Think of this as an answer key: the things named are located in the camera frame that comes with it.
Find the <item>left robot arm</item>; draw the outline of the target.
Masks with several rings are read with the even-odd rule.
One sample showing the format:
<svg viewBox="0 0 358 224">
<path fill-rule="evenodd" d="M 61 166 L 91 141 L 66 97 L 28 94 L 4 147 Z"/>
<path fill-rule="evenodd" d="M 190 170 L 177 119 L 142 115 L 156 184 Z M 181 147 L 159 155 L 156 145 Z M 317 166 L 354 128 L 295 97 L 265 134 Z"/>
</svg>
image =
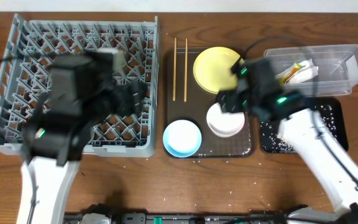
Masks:
<svg viewBox="0 0 358 224">
<path fill-rule="evenodd" d="M 51 64 L 52 88 L 22 130 L 18 223 L 61 223 L 92 127 L 110 114 L 143 110 L 148 85 L 113 78 L 123 63 L 119 50 L 103 49 L 59 55 Z"/>
</svg>

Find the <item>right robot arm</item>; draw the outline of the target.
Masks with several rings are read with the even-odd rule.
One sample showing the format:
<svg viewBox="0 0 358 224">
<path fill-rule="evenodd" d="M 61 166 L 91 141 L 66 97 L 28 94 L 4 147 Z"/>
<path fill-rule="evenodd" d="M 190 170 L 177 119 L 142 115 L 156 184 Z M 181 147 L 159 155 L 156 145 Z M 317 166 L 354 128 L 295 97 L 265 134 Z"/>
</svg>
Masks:
<svg viewBox="0 0 358 224">
<path fill-rule="evenodd" d="M 358 220 L 358 165 L 298 90 L 286 91 L 266 59 L 237 59 L 230 72 L 237 85 L 221 90 L 217 102 L 228 113 L 244 111 L 259 121 L 278 121 L 279 138 L 295 148 L 345 222 Z"/>
</svg>

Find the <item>pink white bowl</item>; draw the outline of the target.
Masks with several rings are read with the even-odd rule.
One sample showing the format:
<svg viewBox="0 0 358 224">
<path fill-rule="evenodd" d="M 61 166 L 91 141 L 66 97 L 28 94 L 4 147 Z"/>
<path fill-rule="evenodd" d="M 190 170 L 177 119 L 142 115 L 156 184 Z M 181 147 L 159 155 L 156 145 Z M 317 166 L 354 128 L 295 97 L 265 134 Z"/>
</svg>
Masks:
<svg viewBox="0 0 358 224">
<path fill-rule="evenodd" d="M 206 122 L 210 130 L 220 138 L 236 135 L 244 127 L 244 113 L 223 113 L 219 103 L 211 106 L 206 113 Z"/>
</svg>

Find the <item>green orange snack wrapper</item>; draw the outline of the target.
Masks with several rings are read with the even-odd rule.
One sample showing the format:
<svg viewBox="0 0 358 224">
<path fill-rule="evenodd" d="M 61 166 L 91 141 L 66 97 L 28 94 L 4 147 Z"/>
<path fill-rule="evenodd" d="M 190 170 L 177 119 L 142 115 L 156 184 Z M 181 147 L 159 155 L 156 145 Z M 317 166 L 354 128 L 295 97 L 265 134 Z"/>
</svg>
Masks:
<svg viewBox="0 0 358 224">
<path fill-rule="evenodd" d="M 284 72 L 278 75 L 280 83 L 284 84 L 289 82 L 292 76 L 294 76 L 297 71 L 301 70 L 304 67 L 304 65 L 295 62 L 290 68 L 286 69 Z"/>
</svg>

